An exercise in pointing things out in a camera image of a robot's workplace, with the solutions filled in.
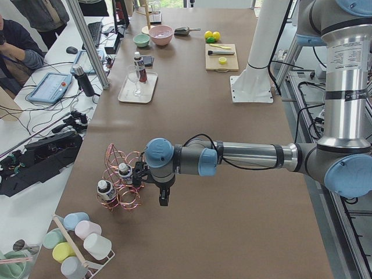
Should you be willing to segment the tea bottle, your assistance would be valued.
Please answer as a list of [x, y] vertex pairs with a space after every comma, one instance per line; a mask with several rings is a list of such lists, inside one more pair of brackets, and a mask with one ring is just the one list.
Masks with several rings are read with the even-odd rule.
[[126, 163], [120, 163], [118, 165], [118, 174], [126, 185], [133, 184], [133, 169]]
[[146, 83], [148, 78], [145, 69], [145, 63], [143, 57], [138, 51], [134, 52], [134, 64], [136, 65], [139, 71], [139, 81], [142, 83]]
[[100, 202], [108, 209], [117, 206], [117, 190], [108, 180], [99, 180], [97, 183], [97, 196]]

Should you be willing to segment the pink plastic cup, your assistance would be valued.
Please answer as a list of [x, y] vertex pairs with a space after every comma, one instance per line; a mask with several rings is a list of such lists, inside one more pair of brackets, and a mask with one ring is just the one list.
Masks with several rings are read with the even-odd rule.
[[88, 220], [83, 220], [80, 221], [75, 229], [74, 232], [76, 236], [78, 236], [80, 239], [85, 240], [90, 234], [96, 233], [98, 235], [102, 234], [102, 228], [99, 224], [88, 221]]

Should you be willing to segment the white plastic cup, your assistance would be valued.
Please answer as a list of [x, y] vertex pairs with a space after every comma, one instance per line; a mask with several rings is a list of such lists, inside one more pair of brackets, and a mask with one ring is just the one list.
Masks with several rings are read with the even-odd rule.
[[109, 255], [112, 243], [109, 239], [97, 233], [92, 233], [85, 238], [83, 247], [96, 260], [102, 260]]

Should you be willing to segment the blue plastic cup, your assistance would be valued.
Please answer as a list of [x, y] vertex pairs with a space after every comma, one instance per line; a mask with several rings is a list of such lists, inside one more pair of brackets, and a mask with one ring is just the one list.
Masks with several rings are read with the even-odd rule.
[[75, 230], [76, 225], [84, 220], [90, 220], [89, 215], [85, 212], [69, 213], [63, 220], [63, 226], [67, 230]]

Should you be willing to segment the clear wine glass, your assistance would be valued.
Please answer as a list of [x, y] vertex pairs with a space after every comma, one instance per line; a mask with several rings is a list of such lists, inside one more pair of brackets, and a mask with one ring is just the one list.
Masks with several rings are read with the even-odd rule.
[[136, 65], [129, 65], [127, 67], [127, 78], [132, 82], [134, 83], [135, 85], [135, 90], [133, 92], [133, 94], [135, 96], [141, 96], [142, 94], [142, 91], [141, 91], [141, 87], [139, 85], [139, 81], [140, 81], [140, 74], [139, 74], [139, 71], [136, 67]]

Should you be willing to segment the black plastic device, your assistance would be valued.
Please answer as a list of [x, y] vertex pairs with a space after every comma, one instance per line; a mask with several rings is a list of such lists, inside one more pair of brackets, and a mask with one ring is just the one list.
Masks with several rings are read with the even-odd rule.
[[68, 131], [26, 145], [1, 160], [1, 194], [11, 197], [29, 186], [58, 175], [77, 157], [82, 137]]

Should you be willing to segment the black thermos bottle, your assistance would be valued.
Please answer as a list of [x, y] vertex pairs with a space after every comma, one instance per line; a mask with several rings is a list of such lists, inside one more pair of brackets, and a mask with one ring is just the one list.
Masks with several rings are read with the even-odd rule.
[[78, 82], [79, 88], [84, 91], [86, 96], [94, 96], [95, 91], [84, 69], [78, 64], [74, 64], [72, 66], [72, 69], [74, 72], [74, 77]]

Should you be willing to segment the white cup rack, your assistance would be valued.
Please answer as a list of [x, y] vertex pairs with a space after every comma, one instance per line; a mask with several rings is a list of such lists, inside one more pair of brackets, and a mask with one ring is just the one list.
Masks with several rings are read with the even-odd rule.
[[74, 230], [67, 230], [63, 226], [64, 217], [53, 215], [52, 220], [59, 228], [66, 239], [66, 242], [73, 248], [76, 257], [88, 271], [84, 278], [97, 278], [98, 274], [116, 257], [113, 247], [107, 257], [102, 260], [96, 260], [88, 251], [83, 247], [84, 240], [76, 236]]

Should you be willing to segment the green plastic cup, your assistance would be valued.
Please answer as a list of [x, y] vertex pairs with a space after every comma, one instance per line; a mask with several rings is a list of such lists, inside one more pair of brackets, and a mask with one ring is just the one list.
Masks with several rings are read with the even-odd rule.
[[47, 249], [53, 249], [56, 245], [62, 242], [66, 242], [65, 237], [59, 228], [54, 228], [45, 235], [43, 246]]

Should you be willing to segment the yellow plastic cup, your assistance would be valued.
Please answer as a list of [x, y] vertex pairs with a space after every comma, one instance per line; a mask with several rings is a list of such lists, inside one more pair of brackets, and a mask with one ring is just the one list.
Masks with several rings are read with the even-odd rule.
[[76, 254], [68, 242], [61, 242], [53, 248], [52, 257], [59, 263], [63, 263], [65, 259], [71, 256], [76, 256]]

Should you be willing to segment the grey plastic cup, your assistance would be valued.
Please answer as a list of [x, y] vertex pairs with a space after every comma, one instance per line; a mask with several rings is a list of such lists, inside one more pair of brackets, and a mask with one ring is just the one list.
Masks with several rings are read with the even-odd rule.
[[81, 279], [85, 277], [88, 268], [82, 265], [78, 257], [71, 256], [63, 261], [60, 270], [67, 279]]

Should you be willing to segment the blue teach pendant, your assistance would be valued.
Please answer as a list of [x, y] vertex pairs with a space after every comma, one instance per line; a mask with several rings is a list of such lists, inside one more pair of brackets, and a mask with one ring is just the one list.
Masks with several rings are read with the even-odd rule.
[[[103, 49], [97, 49], [97, 54], [101, 62], [105, 60], [106, 53]], [[89, 56], [86, 50], [80, 50], [77, 52], [73, 64], [80, 65], [87, 75], [94, 75], [95, 70], [90, 62]]]
[[66, 93], [71, 74], [47, 73], [26, 99], [30, 102], [54, 104]]

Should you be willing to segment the green bowl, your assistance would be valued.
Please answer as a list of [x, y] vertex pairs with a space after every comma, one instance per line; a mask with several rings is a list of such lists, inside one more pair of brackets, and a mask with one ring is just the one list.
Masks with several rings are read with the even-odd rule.
[[150, 36], [147, 34], [138, 34], [133, 37], [133, 42], [139, 48], [144, 48], [149, 45]]

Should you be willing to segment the steel muddler rod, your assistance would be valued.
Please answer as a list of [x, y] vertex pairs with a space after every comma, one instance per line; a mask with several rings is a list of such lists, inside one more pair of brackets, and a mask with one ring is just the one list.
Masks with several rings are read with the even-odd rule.
[[235, 52], [234, 51], [212, 51], [212, 50], [208, 50], [208, 55], [209, 56], [212, 56], [212, 55], [234, 55]]

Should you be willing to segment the yellow lemon half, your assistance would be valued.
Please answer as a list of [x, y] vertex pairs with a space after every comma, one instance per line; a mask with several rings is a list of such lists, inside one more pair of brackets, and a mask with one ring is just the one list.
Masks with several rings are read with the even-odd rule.
[[226, 63], [227, 63], [227, 58], [226, 58], [226, 57], [219, 57], [219, 63], [220, 63], [221, 65], [226, 64]]

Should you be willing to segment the pink bowl with ice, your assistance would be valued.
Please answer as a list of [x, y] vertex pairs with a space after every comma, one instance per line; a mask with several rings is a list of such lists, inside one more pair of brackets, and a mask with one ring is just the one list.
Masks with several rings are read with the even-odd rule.
[[149, 30], [152, 42], [158, 46], [166, 46], [173, 38], [174, 31], [170, 26], [158, 25]]

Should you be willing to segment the bamboo cutting board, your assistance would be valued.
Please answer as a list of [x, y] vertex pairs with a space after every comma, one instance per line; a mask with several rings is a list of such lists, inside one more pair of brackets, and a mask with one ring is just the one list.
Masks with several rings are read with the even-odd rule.
[[208, 71], [238, 71], [234, 44], [205, 44], [205, 69]]

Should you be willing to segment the black computer mouse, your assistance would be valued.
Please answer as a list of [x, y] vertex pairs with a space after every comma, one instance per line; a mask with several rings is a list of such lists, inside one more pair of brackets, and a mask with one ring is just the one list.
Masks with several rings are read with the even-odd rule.
[[66, 53], [68, 54], [77, 54], [77, 52], [78, 52], [78, 49], [73, 46], [69, 46], [66, 48]]

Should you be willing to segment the yellow plastic knife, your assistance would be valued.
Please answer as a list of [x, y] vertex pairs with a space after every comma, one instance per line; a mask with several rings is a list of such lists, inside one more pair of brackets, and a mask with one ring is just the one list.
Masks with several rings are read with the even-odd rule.
[[221, 48], [221, 49], [231, 49], [231, 47], [229, 46], [223, 46], [223, 45], [219, 45], [219, 44], [209, 44], [211, 47], [215, 47], [215, 48]]

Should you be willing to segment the metal ice scoop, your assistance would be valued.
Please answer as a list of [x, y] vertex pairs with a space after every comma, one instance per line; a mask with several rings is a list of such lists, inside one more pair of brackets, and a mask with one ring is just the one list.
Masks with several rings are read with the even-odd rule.
[[192, 31], [201, 31], [200, 28], [179, 27], [174, 30], [174, 35], [188, 36]]

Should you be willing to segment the black keyboard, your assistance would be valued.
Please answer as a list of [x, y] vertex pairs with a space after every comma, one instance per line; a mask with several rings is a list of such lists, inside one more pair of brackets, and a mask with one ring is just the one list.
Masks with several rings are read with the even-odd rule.
[[95, 48], [99, 47], [103, 27], [102, 22], [88, 23], [87, 27], [92, 37], [92, 41], [95, 45]]

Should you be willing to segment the black monitor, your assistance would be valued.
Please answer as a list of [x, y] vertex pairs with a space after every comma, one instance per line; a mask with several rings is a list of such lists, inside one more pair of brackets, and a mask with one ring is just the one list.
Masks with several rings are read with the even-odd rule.
[[130, 24], [126, 5], [123, 0], [112, 0], [112, 8], [115, 33], [119, 38], [123, 38]]

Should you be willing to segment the clear glass mug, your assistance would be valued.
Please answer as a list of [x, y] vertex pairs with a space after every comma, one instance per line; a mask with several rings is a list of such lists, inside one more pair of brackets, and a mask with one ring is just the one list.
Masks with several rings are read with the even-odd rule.
[[161, 7], [160, 1], [158, 0], [148, 1], [148, 10], [151, 16], [159, 16], [160, 7]]

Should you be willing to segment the seated person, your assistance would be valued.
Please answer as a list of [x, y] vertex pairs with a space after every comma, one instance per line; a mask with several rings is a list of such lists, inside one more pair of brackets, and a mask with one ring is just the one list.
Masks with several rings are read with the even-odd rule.
[[18, 22], [1, 19], [1, 87], [14, 98], [32, 73], [44, 65], [45, 54]]

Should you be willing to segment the wooden cup rack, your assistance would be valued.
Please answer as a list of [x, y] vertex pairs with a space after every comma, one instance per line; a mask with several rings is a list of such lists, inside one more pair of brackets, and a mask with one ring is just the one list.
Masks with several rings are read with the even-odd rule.
[[149, 30], [155, 25], [161, 22], [161, 15], [159, 16], [151, 16], [148, 10], [148, 1], [146, 0], [138, 0], [135, 1], [135, 11], [140, 14], [144, 15], [146, 18], [146, 25], [142, 28], [143, 34], [149, 34]]

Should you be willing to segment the aluminium frame post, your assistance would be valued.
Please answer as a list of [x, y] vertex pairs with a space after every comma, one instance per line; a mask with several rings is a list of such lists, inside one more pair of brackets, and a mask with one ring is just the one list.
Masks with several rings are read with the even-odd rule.
[[78, 33], [83, 41], [85, 50], [87, 51], [87, 54], [93, 66], [93, 69], [95, 70], [95, 74], [98, 77], [98, 80], [102, 86], [102, 89], [106, 90], [110, 86], [109, 80], [103, 70], [103, 66], [97, 54], [95, 45], [93, 43], [91, 34], [88, 30], [87, 24], [85, 22], [85, 18], [80, 9], [78, 1], [77, 0], [66, 0], [66, 3], [72, 15], [72, 18], [75, 22]]

